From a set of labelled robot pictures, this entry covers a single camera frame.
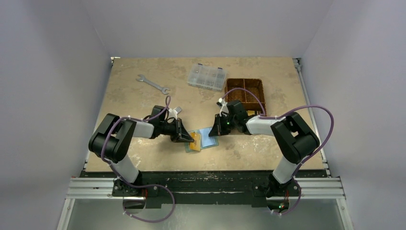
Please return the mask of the brown woven basket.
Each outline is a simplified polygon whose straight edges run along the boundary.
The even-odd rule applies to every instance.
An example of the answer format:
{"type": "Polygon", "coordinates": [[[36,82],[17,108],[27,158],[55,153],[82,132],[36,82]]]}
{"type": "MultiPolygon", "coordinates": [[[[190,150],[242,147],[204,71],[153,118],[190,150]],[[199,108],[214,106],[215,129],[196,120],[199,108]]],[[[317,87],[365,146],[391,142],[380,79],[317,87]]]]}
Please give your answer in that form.
{"type": "Polygon", "coordinates": [[[241,101],[246,110],[266,115],[264,87],[261,79],[229,78],[226,80],[225,101],[241,101]]]}

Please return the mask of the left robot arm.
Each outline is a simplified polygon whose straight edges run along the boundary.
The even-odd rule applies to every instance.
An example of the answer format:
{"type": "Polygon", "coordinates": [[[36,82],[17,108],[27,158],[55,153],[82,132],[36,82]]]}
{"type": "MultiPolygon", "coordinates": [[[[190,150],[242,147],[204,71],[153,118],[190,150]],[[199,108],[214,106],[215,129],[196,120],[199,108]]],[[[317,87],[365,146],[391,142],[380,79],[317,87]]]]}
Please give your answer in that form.
{"type": "Polygon", "coordinates": [[[144,120],[107,114],[91,136],[88,149],[109,164],[129,195],[137,196],[145,186],[142,173],[127,154],[132,138],[155,139],[160,135],[169,136],[174,143],[195,141],[177,116],[177,110],[156,105],[144,120]]]}

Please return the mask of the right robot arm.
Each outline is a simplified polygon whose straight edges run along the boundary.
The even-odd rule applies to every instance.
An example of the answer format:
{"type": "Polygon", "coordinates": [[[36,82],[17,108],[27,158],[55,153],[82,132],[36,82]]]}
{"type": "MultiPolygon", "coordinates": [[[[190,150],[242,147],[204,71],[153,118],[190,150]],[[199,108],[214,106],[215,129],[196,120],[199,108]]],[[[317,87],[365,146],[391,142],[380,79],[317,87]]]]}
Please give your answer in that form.
{"type": "Polygon", "coordinates": [[[210,137],[230,134],[236,129],[245,135],[273,136],[283,155],[276,169],[269,175],[266,197],[282,195],[293,181],[296,170],[305,157],[310,156],[320,145],[320,140],[296,112],[281,118],[263,118],[248,115],[239,100],[219,100],[220,113],[214,117],[210,137]]]}

